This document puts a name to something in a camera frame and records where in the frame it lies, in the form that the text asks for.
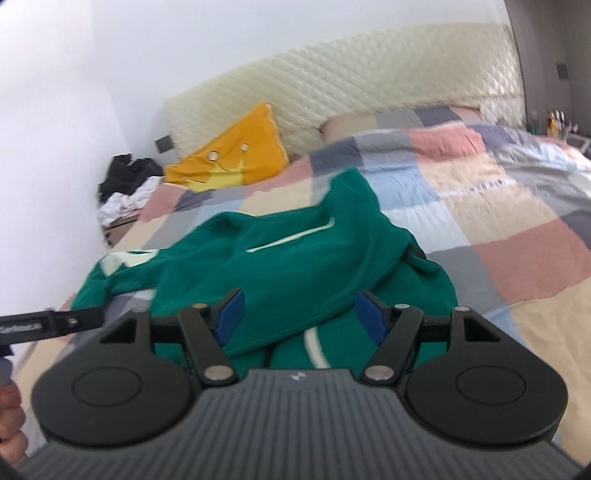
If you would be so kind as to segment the person's left hand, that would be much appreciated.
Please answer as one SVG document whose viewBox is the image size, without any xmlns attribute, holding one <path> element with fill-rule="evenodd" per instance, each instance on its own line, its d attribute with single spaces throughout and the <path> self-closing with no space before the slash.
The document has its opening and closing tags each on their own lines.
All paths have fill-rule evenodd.
<svg viewBox="0 0 591 480">
<path fill-rule="evenodd" d="M 1 387 L 0 401 L 1 458 L 16 466 L 26 456 L 28 439 L 22 431 L 26 417 L 20 391 L 13 381 Z"/>
</svg>

